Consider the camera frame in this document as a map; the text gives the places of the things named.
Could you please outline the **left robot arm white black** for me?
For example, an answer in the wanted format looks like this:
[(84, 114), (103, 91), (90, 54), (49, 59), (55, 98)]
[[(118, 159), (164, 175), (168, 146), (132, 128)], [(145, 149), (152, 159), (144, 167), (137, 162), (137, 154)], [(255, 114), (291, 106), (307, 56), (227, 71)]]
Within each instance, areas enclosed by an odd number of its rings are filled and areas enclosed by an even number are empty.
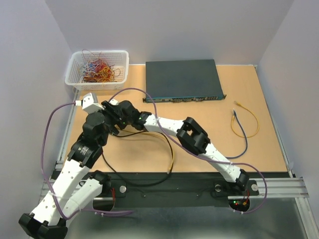
[(110, 128), (101, 112), (88, 114), (83, 132), (72, 145), (64, 166), (41, 202), (31, 213), (23, 214), (18, 223), (33, 239), (63, 239), (70, 222), (97, 195), (110, 193), (109, 177), (93, 173), (86, 183), (76, 187), (103, 154)]

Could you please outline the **large blue rack network switch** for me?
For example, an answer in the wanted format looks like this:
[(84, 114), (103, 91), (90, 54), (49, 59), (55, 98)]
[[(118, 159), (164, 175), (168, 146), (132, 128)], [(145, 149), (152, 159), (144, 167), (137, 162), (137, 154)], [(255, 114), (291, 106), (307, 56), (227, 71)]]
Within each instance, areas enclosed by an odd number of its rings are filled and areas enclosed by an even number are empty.
[(144, 103), (219, 101), (225, 98), (213, 59), (146, 62)]

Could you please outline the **yellow ethernet cable long loop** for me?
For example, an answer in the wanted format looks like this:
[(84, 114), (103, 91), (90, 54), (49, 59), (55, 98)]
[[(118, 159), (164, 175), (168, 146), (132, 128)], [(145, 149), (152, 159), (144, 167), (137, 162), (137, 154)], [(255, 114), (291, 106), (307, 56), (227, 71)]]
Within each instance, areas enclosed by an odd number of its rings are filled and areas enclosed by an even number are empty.
[[(260, 131), (260, 122), (259, 122), (259, 119), (258, 117), (256, 116), (256, 114), (251, 111), (249, 108), (247, 108), (246, 106), (242, 105), (240, 102), (238, 101), (234, 101), (234, 105), (237, 106), (238, 108), (241, 109), (242, 112), (245, 112), (246, 114), (246, 117), (249, 118), (248, 122), (246, 123), (246, 125), (248, 123), (250, 123), (250, 132), (249, 134), (246, 134), (246, 137), (247, 138), (253, 138), (255, 137), (259, 131)], [(237, 128), (235, 127), (235, 121), (236, 121), (236, 117), (235, 117), (235, 109), (233, 110), (233, 114), (232, 114), (232, 118), (231, 118), (231, 122), (230, 122), (230, 127), (231, 127), (231, 130), (232, 132), (240, 137), (240, 138), (244, 138), (244, 133), (240, 133)]]

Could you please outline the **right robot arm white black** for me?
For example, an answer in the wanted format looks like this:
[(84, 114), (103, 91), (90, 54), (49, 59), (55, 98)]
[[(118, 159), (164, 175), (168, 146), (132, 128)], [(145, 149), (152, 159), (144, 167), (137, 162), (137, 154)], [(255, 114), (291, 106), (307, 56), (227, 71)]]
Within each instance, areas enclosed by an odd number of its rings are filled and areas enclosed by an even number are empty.
[(247, 172), (229, 161), (212, 144), (208, 133), (193, 119), (175, 120), (159, 117), (154, 113), (140, 112), (131, 102), (111, 103), (103, 101), (106, 116), (111, 118), (114, 134), (131, 126), (138, 131), (161, 132), (187, 153), (209, 162), (228, 182), (234, 194), (241, 194), (247, 189)]

